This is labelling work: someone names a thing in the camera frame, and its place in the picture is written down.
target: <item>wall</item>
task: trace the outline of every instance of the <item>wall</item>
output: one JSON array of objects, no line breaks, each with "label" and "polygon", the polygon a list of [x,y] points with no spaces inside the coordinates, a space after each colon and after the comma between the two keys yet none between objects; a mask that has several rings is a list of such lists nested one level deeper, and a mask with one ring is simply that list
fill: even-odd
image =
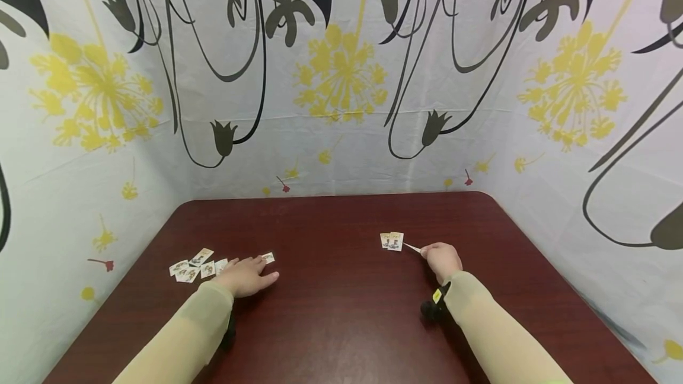
[{"label": "wall", "polygon": [[186,200],[441,190],[494,196],[658,381],[683,373],[683,0],[0,11],[0,380],[46,375]]}]

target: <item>white backdrop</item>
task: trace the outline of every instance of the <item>white backdrop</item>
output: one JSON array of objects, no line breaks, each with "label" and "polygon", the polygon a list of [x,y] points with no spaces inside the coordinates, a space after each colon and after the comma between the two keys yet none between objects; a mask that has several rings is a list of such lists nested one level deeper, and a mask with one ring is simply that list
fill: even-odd
[{"label": "white backdrop", "polygon": [[184,201],[480,190],[677,383],[682,30],[683,0],[0,0],[0,381]]}]

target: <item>forearm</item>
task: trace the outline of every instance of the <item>forearm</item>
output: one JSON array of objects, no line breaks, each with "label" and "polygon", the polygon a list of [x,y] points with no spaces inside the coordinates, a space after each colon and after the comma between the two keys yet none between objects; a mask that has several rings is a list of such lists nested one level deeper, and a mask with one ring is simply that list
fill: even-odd
[{"label": "forearm", "polygon": [[460,271],[450,281],[446,306],[491,384],[571,383],[541,344],[495,302],[476,277]]},{"label": "forearm", "polygon": [[228,329],[233,300],[222,286],[204,282],[114,383],[192,383]]}]

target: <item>hand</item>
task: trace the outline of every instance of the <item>hand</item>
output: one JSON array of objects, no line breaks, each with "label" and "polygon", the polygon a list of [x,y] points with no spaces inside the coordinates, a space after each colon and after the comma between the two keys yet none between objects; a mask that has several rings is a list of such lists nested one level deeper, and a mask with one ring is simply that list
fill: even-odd
[{"label": "hand", "polygon": [[462,261],[460,261],[458,251],[451,245],[442,243],[428,245],[422,248],[420,254],[427,260],[440,285],[443,285],[443,281],[453,276],[455,272],[462,271]]},{"label": "hand", "polygon": [[225,286],[234,298],[248,297],[268,288],[280,277],[280,273],[277,271],[261,276],[265,266],[266,260],[260,255],[256,258],[249,257],[241,261],[239,258],[235,258],[212,281]]}]

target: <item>dark red table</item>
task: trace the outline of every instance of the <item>dark red table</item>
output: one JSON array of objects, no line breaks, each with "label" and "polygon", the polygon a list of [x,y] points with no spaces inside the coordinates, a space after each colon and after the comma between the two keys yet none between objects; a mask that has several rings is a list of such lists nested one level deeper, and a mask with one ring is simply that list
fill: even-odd
[{"label": "dark red table", "polygon": [[464,267],[575,383],[653,383],[498,204],[477,192],[206,200],[169,218],[46,383],[111,383],[199,285],[168,267],[269,251],[280,280],[235,304],[237,339],[199,383],[486,383],[453,321],[426,325],[436,282],[416,252],[380,232],[454,244]]}]

